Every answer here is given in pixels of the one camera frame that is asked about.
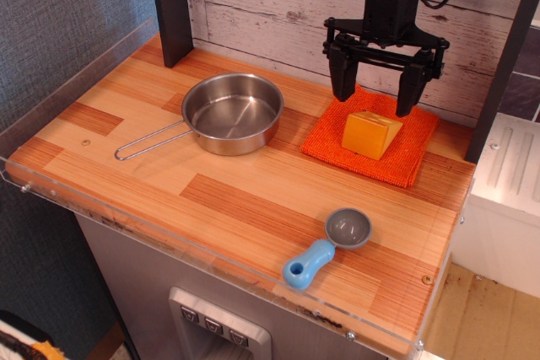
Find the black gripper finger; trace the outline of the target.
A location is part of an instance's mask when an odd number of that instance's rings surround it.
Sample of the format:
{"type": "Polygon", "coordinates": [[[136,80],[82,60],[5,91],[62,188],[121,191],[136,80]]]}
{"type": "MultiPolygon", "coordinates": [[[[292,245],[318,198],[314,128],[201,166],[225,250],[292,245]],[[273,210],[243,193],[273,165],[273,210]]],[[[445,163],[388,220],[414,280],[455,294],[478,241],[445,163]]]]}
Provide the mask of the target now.
{"type": "Polygon", "coordinates": [[[427,82],[439,79],[444,63],[433,51],[418,51],[399,78],[396,115],[404,117],[419,102],[427,82]]]}
{"type": "Polygon", "coordinates": [[[327,56],[333,95],[338,101],[345,102],[355,92],[358,60],[348,46],[337,40],[329,46],[327,56]]]}

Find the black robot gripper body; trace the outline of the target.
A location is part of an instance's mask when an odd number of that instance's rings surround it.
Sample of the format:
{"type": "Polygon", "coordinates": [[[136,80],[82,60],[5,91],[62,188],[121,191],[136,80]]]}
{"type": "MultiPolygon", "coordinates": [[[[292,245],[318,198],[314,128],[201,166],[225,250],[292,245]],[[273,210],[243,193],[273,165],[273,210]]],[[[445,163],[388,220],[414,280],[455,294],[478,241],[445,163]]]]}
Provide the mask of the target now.
{"type": "Polygon", "coordinates": [[[325,21],[327,39],[323,53],[332,66],[358,62],[377,66],[407,66],[410,63],[441,66],[449,42],[422,31],[416,25],[419,3],[431,9],[449,0],[365,0],[362,19],[325,21]]]}

